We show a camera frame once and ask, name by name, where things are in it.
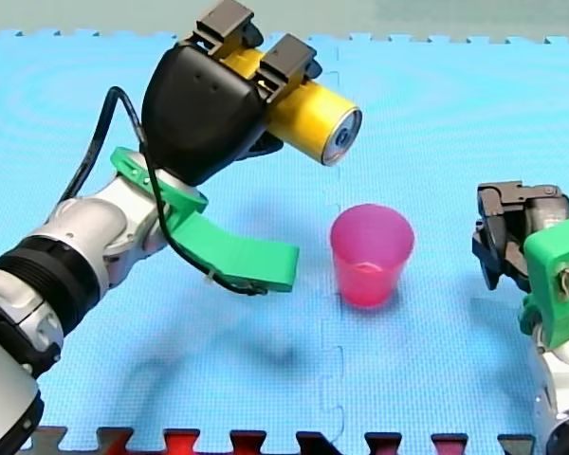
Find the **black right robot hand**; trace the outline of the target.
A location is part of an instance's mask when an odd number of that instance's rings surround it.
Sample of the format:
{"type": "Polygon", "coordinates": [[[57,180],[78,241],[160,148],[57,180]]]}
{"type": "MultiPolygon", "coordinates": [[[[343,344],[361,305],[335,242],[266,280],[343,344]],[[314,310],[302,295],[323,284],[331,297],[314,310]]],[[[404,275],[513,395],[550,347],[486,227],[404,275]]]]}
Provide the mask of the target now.
{"type": "Polygon", "coordinates": [[[521,181],[483,183],[477,188],[480,218],[472,235],[488,289],[507,276],[525,293],[531,290],[523,244],[527,237],[569,219],[569,197],[556,185],[526,186],[521,181]]]}

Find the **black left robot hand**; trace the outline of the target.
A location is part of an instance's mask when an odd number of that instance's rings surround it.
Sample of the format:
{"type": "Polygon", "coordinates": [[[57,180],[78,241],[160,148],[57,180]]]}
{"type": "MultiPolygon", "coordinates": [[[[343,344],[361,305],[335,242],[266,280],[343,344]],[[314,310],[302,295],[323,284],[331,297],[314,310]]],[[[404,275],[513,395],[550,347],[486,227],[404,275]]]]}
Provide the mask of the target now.
{"type": "Polygon", "coordinates": [[[237,1],[218,2],[164,53],[145,92],[146,150],[191,187],[236,160],[280,150],[293,131],[277,118],[278,108],[321,74],[316,50],[291,34],[248,75],[228,64],[263,43],[253,16],[237,1]]]}

